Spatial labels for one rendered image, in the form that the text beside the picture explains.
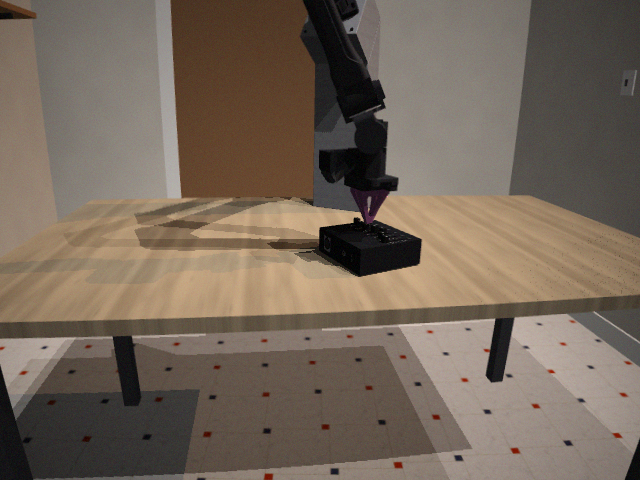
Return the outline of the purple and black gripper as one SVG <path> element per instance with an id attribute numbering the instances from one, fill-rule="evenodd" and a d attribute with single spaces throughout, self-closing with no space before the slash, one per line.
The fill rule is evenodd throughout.
<path id="1" fill-rule="evenodd" d="M 351 187 L 350 191 L 365 224 L 371 224 L 373 222 L 380 206 L 390 191 L 397 191 L 399 178 L 385 175 L 386 152 L 387 148 L 381 151 L 380 178 L 364 179 L 350 174 L 344 176 L 344 185 Z M 368 197 L 371 197 L 369 213 Z"/>

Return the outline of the black lighting desk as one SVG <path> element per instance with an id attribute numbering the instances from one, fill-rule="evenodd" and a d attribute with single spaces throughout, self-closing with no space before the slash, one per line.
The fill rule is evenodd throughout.
<path id="1" fill-rule="evenodd" d="M 359 276 L 420 264 L 421 245 L 422 239 L 377 220 L 319 227 L 319 251 Z"/>

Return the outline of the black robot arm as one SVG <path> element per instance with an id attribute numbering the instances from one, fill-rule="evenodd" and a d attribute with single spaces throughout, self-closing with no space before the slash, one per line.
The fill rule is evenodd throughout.
<path id="1" fill-rule="evenodd" d="M 379 79 L 371 80 L 342 22 L 359 13 L 356 0 L 303 2 L 325 51 L 344 120 L 346 124 L 354 121 L 354 141 L 359 149 L 319 150 L 319 169 L 332 184 L 347 174 L 364 179 L 380 178 L 381 150 L 387 147 L 388 122 L 376 119 L 374 113 L 386 108 L 383 101 L 386 97 Z M 380 104 L 367 114 L 349 118 Z"/>

